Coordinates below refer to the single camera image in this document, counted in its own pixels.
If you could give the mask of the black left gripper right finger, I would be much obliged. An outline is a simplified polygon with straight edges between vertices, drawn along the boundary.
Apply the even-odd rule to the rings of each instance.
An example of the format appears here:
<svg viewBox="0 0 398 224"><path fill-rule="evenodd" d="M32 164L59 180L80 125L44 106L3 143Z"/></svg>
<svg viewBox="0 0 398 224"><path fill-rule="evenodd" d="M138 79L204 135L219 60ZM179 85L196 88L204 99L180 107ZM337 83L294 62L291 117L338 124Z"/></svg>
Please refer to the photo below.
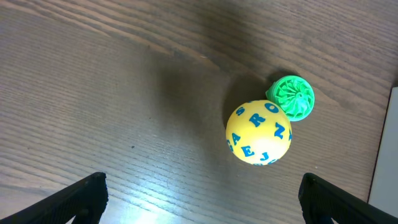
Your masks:
<svg viewBox="0 0 398 224"><path fill-rule="evenodd" d="M396 217L313 173L303 175L298 199L306 224L397 224Z"/></svg>

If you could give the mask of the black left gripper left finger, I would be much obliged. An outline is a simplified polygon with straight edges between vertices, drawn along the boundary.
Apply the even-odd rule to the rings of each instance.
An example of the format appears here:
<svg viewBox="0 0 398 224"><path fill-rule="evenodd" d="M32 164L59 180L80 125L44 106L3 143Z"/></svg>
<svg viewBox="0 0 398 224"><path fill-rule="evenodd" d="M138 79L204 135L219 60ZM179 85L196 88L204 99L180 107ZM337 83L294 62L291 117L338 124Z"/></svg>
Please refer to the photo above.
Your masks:
<svg viewBox="0 0 398 224"><path fill-rule="evenodd" d="M108 202L106 174L95 172L1 220L1 224L98 224Z"/></svg>

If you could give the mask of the yellow ball with blue letters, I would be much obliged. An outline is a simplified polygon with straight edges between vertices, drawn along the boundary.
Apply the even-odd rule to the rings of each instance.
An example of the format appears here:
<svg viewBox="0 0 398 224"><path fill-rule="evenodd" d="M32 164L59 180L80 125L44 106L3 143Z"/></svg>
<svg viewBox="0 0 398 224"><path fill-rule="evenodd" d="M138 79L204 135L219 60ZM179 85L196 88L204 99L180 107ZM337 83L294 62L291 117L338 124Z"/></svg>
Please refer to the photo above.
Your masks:
<svg viewBox="0 0 398 224"><path fill-rule="evenodd" d="M240 160L254 166L275 163L288 151L292 126L283 110L269 100L237 107L226 124L226 142Z"/></svg>

